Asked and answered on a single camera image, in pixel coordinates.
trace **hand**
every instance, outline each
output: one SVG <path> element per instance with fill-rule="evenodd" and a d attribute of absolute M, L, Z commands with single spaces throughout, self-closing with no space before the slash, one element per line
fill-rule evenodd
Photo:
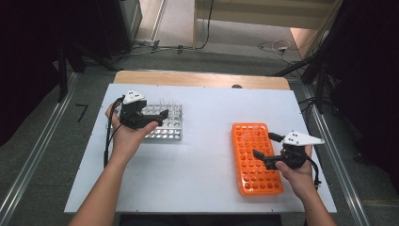
<path fill-rule="evenodd" d="M 107 118 L 109 117 L 111 108 L 112 105 L 110 105 L 105 112 Z M 114 130 L 118 127 L 120 128 L 113 136 L 114 147 L 109 162 L 117 161 L 119 164 L 127 165 L 130 159 L 135 155 L 141 141 L 146 135 L 152 132 L 156 126 L 158 126 L 158 122 L 153 121 L 142 129 L 134 130 L 124 125 L 120 125 L 120 119 L 115 113 L 113 113 L 112 127 Z"/>
<path fill-rule="evenodd" d="M 305 152 L 311 157 L 311 146 L 306 146 Z M 282 176 L 290 182 L 294 193 L 300 200 L 303 201 L 308 194 L 316 191 L 311 176 L 310 161 L 307 160 L 299 169 L 291 169 L 282 161 L 277 162 L 276 167 L 282 172 Z"/>

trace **forearm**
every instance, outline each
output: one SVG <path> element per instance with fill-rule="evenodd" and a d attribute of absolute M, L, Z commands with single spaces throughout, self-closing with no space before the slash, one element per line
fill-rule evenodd
<path fill-rule="evenodd" d="M 70 225 L 112 224 L 124 170 L 124 165 L 110 160 Z"/>
<path fill-rule="evenodd" d="M 315 189 L 307 193 L 301 200 L 309 226 L 336 225 Z"/>

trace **metal rail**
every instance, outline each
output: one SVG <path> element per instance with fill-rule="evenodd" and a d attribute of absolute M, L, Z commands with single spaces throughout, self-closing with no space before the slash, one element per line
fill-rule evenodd
<path fill-rule="evenodd" d="M 46 151 L 47 145 L 50 142 L 51 137 L 53 136 L 53 133 L 56 130 L 58 123 L 65 112 L 65 109 L 68 106 L 68 103 L 70 102 L 78 78 L 79 77 L 76 73 L 73 73 L 71 75 L 69 81 L 70 92 L 67 93 L 63 102 L 56 105 L 50 119 L 47 121 L 43 131 L 41 132 L 40 137 L 36 142 L 32 152 L 26 159 L 23 168 L 21 169 L 11 187 L 8 189 L 6 198 L 0 208 L 0 226 L 8 225 L 8 222 L 10 221 L 18 202 L 23 196 L 29 184 L 29 181 L 33 176 L 33 173 L 35 172 L 36 167 L 38 166 L 44 152 Z"/>
<path fill-rule="evenodd" d="M 304 86 L 305 95 L 307 98 L 314 96 L 310 86 Z M 317 127 L 326 141 L 326 148 L 328 156 L 331 160 L 332 166 L 337 174 L 338 181 L 343 189 L 343 194 L 348 203 L 349 209 L 352 213 L 353 219 L 358 226 L 371 225 L 366 213 L 363 209 L 362 203 L 359 199 L 358 193 L 346 171 L 346 167 L 341 160 L 340 153 L 335 146 L 331 133 L 328 130 L 324 115 L 320 115 L 316 108 L 312 109 L 312 115 L 316 121 Z"/>

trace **wire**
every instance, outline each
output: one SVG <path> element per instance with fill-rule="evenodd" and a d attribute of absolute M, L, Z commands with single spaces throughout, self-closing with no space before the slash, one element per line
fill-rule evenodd
<path fill-rule="evenodd" d="M 211 8 L 209 9 L 206 41 L 205 41 L 205 43 L 202 44 L 202 46 L 200 48 L 196 48 L 196 50 L 197 49 L 203 49 L 205 47 L 205 45 L 208 43 L 208 40 L 209 40 L 209 26 L 211 25 L 211 16 L 212 16 L 212 9 L 214 8 L 214 1 L 215 0 L 212 0 Z"/>
<path fill-rule="evenodd" d="M 316 37 L 317 37 L 317 39 L 319 38 L 320 33 L 327 27 L 327 25 L 328 25 L 329 23 L 331 23 L 331 22 L 333 21 L 333 20 L 330 20 L 330 19 L 331 19 L 332 15 L 336 12 L 338 6 L 339 6 L 339 4 L 335 5 L 335 8 L 331 11 L 331 13 L 330 13 L 329 16 L 328 16 L 328 19 L 327 19 L 326 23 L 325 23 L 325 24 L 322 26 L 322 28 L 316 33 L 316 35 L 315 35 L 311 40 L 309 40 L 306 44 L 304 44 L 304 45 L 302 45 L 301 47 L 299 47 L 298 50 L 300 50 L 300 49 L 302 49 L 303 47 L 305 47 L 305 46 L 311 44 L 311 43 L 314 41 L 314 39 L 316 39 Z"/>
<path fill-rule="evenodd" d="M 122 126 L 122 123 L 114 130 L 114 132 L 112 133 L 111 138 L 109 139 L 109 143 L 111 143 L 112 138 L 114 137 L 115 133 L 117 133 L 117 131 L 120 129 L 121 126 Z"/>
<path fill-rule="evenodd" d="M 274 48 L 274 45 L 275 45 L 276 42 L 280 42 L 280 41 L 286 41 L 286 42 L 289 44 L 289 45 L 287 46 L 287 48 L 291 46 L 291 43 L 290 43 L 289 41 L 287 41 L 287 40 L 276 40 L 276 41 L 273 41 L 273 43 L 272 43 L 272 51 L 273 51 L 273 53 L 275 53 L 275 54 L 277 55 L 277 57 L 279 57 L 280 59 L 284 60 L 285 62 L 287 62 L 287 63 L 289 63 L 289 64 L 294 64 L 293 62 L 288 61 L 288 60 L 286 60 L 284 57 L 282 57 L 282 54 L 280 55 L 280 54 L 278 54 L 278 53 L 276 52 L 276 50 L 275 50 L 275 48 Z"/>
<path fill-rule="evenodd" d="M 311 165 L 314 168 L 315 175 L 314 175 L 314 186 L 316 186 L 316 190 L 319 187 L 322 182 L 319 180 L 319 168 L 317 167 L 317 164 L 308 156 L 306 155 L 306 159 L 311 162 Z"/>
<path fill-rule="evenodd" d="M 305 99 L 305 100 L 303 100 L 303 101 L 299 101 L 298 103 L 299 103 L 299 104 L 302 104 L 302 103 L 305 103 L 305 102 L 307 102 L 307 101 L 313 101 L 314 99 L 315 99 L 315 97 L 311 97 L 311 98 Z"/>
<path fill-rule="evenodd" d="M 314 101 L 311 101 L 311 102 L 308 103 L 308 105 L 307 105 L 305 108 L 303 108 L 300 112 L 303 113 L 304 111 L 308 110 L 309 107 L 312 107 L 312 106 L 313 106 L 313 104 L 314 104 Z"/>
<path fill-rule="evenodd" d="M 265 49 L 263 48 L 263 45 L 264 45 L 264 44 L 267 44 L 267 43 L 272 43 L 272 45 L 273 45 L 274 43 L 278 43 L 278 42 L 282 42 L 282 41 L 288 43 L 287 46 L 282 46 L 282 47 L 287 47 L 287 49 L 288 49 L 288 48 L 291 46 L 291 43 L 290 43 L 289 41 L 287 41 L 287 40 L 273 40 L 273 41 L 265 41 L 265 42 L 259 43 L 259 44 L 258 44 L 258 48 L 259 48 L 260 50 L 262 50 L 262 51 L 265 51 L 265 52 L 273 52 L 272 50 L 265 50 Z"/>
<path fill-rule="evenodd" d="M 111 143 L 111 139 L 109 138 L 109 135 L 111 133 L 111 123 L 112 123 L 112 117 L 114 116 L 114 111 L 115 108 L 117 106 L 118 102 L 123 101 L 124 96 L 119 97 L 114 104 L 112 104 L 111 106 L 111 111 L 109 112 L 109 116 L 108 116 L 108 124 L 106 127 L 106 140 L 105 140 L 105 151 L 104 151 L 104 168 L 106 167 L 106 165 L 108 164 L 108 149 L 109 149 L 109 144 Z"/>
<path fill-rule="evenodd" d="M 128 55 L 122 55 L 122 56 L 118 56 L 118 57 L 127 57 L 127 56 L 140 56 L 140 55 L 146 55 L 146 54 L 153 54 L 153 53 L 158 53 L 158 52 L 162 52 L 162 51 L 166 51 L 166 50 L 177 50 L 175 48 L 168 48 L 168 49 L 158 49 L 158 50 L 151 50 L 149 52 L 144 52 L 144 53 L 137 53 L 137 54 L 128 54 Z"/>

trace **white table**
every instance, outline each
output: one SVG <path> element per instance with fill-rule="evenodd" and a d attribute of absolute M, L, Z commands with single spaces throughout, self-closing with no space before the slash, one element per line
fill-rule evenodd
<path fill-rule="evenodd" d="M 77 211 L 103 170 L 107 107 L 128 89 L 146 95 L 148 104 L 160 98 L 184 106 L 182 140 L 146 140 L 123 176 L 117 212 L 122 213 L 292 213 L 303 212 L 289 183 L 272 196 L 242 196 L 238 190 L 231 126 L 264 122 L 270 132 L 286 135 L 307 129 L 290 90 L 223 89 L 111 84 L 94 125 L 66 213 Z M 273 142 L 274 150 L 281 145 Z M 318 164 L 314 154 L 312 159 Z M 323 172 L 320 196 L 328 212 L 336 207 Z"/>

